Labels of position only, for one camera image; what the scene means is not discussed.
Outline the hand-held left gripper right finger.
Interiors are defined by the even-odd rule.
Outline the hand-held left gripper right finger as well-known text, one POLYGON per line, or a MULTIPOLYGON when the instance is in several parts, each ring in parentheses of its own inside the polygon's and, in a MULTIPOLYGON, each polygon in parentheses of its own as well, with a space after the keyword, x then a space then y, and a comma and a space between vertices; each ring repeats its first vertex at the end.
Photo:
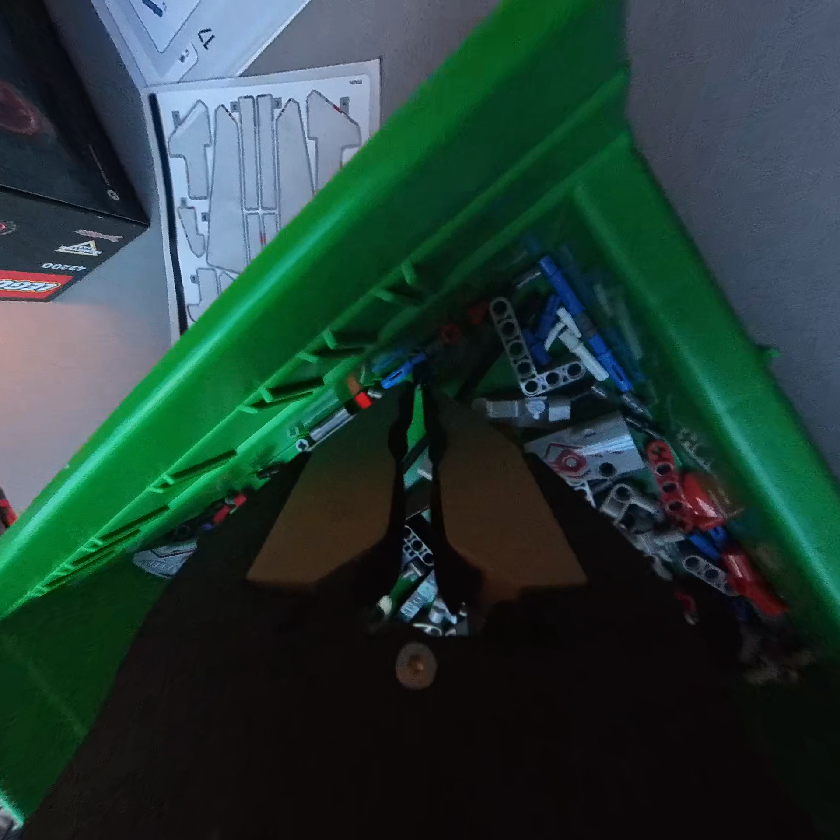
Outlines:
POLYGON ((422 387, 432 463, 438 591, 480 632, 496 608, 588 584, 520 447, 477 413, 422 387))

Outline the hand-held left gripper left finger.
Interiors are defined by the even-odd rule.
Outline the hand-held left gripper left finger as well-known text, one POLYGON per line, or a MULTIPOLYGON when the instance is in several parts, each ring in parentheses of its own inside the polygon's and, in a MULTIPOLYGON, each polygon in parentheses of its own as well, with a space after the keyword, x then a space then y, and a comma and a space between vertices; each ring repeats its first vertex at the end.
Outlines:
POLYGON ((273 589, 309 590, 381 541, 391 520, 403 421, 414 389, 399 385, 358 413, 309 456, 246 580, 273 589))

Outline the white sticker sheet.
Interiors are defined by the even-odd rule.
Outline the white sticker sheet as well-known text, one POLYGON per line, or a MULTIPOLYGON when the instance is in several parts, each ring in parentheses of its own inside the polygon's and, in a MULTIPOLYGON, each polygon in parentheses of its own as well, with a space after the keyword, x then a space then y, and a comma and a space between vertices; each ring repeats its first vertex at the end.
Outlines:
POLYGON ((177 340, 381 125, 381 59, 145 94, 177 340))

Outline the black lego set box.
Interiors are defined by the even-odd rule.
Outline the black lego set box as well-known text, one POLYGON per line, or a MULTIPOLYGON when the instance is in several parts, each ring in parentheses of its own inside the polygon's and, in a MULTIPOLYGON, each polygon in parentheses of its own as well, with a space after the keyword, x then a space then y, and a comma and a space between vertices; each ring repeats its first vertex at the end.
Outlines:
POLYGON ((1 2, 1 299, 56 299, 150 225, 44 2, 1 2))

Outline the pile of lego pieces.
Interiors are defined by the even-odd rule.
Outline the pile of lego pieces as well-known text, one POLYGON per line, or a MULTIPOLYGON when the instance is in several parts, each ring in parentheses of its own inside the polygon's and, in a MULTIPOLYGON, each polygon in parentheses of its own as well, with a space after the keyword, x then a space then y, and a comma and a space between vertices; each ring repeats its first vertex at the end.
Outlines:
MULTIPOLYGON (((525 443, 524 449, 527 453, 538 457, 547 467, 551 468, 563 481, 575 491, 589 498, 592 502, 592 494, 588 489, 591 483, 598 485, 609 482, 617 482, 610 492, 612 495, 604 502, 603 512, 606 516, 613 518, 618 523, 625 517, 625 509, 633 506, 646 508, 650 501, 652 512, 649 516, 653 522, 655 516, 663 518, 668 513, 668 507, 678 508, 679 504, 662 502, 662 511, 659 509, 659 502, 648 499, 643 493, 636 496, 633 487, 625 486, 626 482, 622 476, 634 474, 646 469, 642 454, 637 449, 630 425, 636 421, 629 415, 611 410, 606 414, 596 416, 595 419, 586 422, 573 423, 567 427, 557 427, 562 419, 570 416, 571 400, 562 393, 553 391, 546 395, 546 389, 551 391, 555 387, 567 385, 578 380, 584 375, 583 362, 573 362, 561 366, 557 371, 548 373, 548 384, 544 376, 536 375, 531 367, 528 357, 528 346, 525 339, 519 335, 519 326, 516 323, 512 305, 507 299, 499 298, 490 304, 491 319, 499 332, 500 340, 505 351, 510 355, 514 369, 518 368, 520 374, 527 375, 523 380, 524 395, 519 394, 517 399, 479 399, 474 404, 476 418, 478 414, 493 422, 503 424, 519 424, 521 426, 543 426, 548 427, 554 424, 555 427, 546 433, 543 431, 540 436, 525 443)), ((361 442, 372 444, 374 441, 369 432, 365 432, 359 417, 368 419, 385 420, 382 410, 378 414, 371 410, 364 411, 364 405, 370 408, 375 404, 380 392, 375 389, 369 392, 360 392, 356 395, 358 405, 347 403, 346 409, 325 419, 320 425, 311 427, 308 434, 301 436, 296 441, 297 461, 301 458, 308 459, 311 453, 320 447, 323 449, 324 442, 340 429, 351 429, 354 433, 362 433, 361 442)), ((695 553, 689 545, 688 548, 676 541, 683 539, 674 530, 673 533, 664 531, 649 531, 641 535, 629 534, 623 526, 619 528, 630 539, 636 540, 639 549, 654 555, 661 552, 665 563, 673 563, 677 566, 678 573, 685 569, 688 574, 694 574, 701 581, 716 586, 724 595, 735 596, 736 584, 742 593, 741 604, 744 611, 748 595, 747 578, 740 582, 736 581, 736 571, 726 572, 723 568, 723 559, 707 561, 706 555, 695 553)), ((174 538, 167 538, 176 544, 159 544, 146 551, 137 553, 133 560, 141 571, 161 573, 178 572, 191 556, 194 556, 196 540, 199 539, 200 529, 195 525, 193 531, 184 533, 180 542, 174 538)), ((434 574, 429 572, 433 562, 432 550, 421 545, 420 538, 417 538, 413 531, 407 526, 404 528, 403 559, 409 560, 416 565, 422 566, 426 563, 428 568, 424 574, 426 581, 431 586, 434 583, 434 574)), ((785 624, 785 619, 778 622, 770 618, 771 605, 760 605, 759 596, 767 595, 767 592, 760 587, 760 582, 754 583, 756 594, 752 609, 755 614, 753 618, 741 616, 738 619, 740 624, 741 642, 740 667, 743 668, 743 677, 750 684, 756 686, 765 685, 794 685, 800 681, 803 671, 808 665, 813 665, 814 657, 812 651, 801 646, 795 636, 788 635, 791 630, 785 624)), ((397 658, 396 676, 405 686, 412 690, 421 690, 432 684, 434 680, 437 660, 428 648, 427 644, 421 642, 411 643, 405 646, 397 658)))

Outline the lego instruction booklet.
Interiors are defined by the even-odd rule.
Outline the lego instruction booklet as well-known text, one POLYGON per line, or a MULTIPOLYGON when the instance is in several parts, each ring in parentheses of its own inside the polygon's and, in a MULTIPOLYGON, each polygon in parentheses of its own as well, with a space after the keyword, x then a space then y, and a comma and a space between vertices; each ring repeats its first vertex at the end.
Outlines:
POLYGON ((307 1, 93 1, 141 90, 234 78, 307 1))

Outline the green plastic bin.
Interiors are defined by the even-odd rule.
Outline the green plastic bin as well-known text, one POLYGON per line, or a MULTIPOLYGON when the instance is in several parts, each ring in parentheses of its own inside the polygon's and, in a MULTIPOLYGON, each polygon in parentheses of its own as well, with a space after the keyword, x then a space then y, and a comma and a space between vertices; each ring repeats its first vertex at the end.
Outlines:
POLYGON ((363 359, 548 252, 614 303, 608 347, 817 656, 751 723, 838 838, 838 484, 712 278, 625 119, 620 2, 505 2, 268 245, 2 537, 2 804, 37 807, 162 582, 129 554, 294 457, 289 432, 363 359))

